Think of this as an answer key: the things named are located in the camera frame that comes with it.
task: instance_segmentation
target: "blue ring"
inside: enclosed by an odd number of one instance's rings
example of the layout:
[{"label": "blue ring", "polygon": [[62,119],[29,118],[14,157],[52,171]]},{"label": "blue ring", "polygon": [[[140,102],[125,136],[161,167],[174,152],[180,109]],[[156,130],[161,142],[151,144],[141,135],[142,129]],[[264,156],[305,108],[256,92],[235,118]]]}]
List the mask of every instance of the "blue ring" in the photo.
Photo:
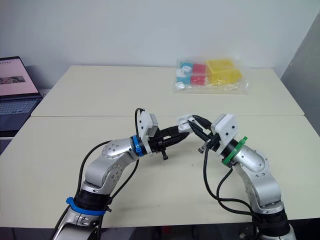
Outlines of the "blue ring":
[{"label": "blue ring", "polygon": [[93,215],[93,216],[101,216],[106,213],[106,211],[93,211],[93,210],[85,210],[75,205],[74,198],[72,196],[68,197],[65,201],[70,207],[80,214]]},{"label": "blue ring", "polygon": [[133,144],[135,147],[135,152],[139,155],[139,157],[143,157],[144,155],[142,153],[141,147],[139,146],[137,135],[133,135],[132,139],[133,139]]}]

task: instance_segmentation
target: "laptop screen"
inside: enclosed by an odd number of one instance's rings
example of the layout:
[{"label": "laptop screen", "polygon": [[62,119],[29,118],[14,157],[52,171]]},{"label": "laptop screen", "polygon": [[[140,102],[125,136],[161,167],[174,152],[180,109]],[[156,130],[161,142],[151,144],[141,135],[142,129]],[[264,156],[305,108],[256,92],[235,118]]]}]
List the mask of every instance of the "laptop screen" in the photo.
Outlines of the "laptop screen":
[{"label": "laptop screen", "polygon": [[36,93],[38,90],[19,57],[0,59],[0,96]]}]

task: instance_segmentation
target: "white wall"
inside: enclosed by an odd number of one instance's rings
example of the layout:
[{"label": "white wall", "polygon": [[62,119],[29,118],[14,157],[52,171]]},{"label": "white wall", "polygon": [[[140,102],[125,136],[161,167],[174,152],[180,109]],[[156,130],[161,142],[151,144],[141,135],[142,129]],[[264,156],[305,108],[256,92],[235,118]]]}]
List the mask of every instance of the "white wall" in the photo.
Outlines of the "white wall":
[{"label": "white wall", "polygon": [[319,0],[0,0],[0,57],[21,56],[40,88],[70,65],[174,66],[239,56],[281,76]]}]

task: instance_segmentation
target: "yellow block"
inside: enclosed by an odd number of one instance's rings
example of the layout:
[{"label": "yellow block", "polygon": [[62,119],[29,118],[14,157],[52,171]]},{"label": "yellow block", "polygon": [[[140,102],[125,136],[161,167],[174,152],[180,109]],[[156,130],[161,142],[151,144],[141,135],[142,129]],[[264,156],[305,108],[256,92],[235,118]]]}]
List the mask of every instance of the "yellow block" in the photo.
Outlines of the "yellow block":
[{"label": "yellow block", "polygon": [[205,63],[206,77],[212,85],[235,84],[242,78],[240,70],[230,59],[214,59]]}]

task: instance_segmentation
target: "laptop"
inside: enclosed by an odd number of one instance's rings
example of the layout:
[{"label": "laptop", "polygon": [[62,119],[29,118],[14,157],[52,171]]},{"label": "laptop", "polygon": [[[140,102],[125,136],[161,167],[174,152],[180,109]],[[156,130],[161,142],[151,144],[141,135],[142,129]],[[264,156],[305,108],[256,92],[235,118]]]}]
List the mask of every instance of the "laptop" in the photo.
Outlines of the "laptop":
[{"label": "laptop", "polygon": [[20,57],[0,58],[0,137],[14,137],[41,100]]}]

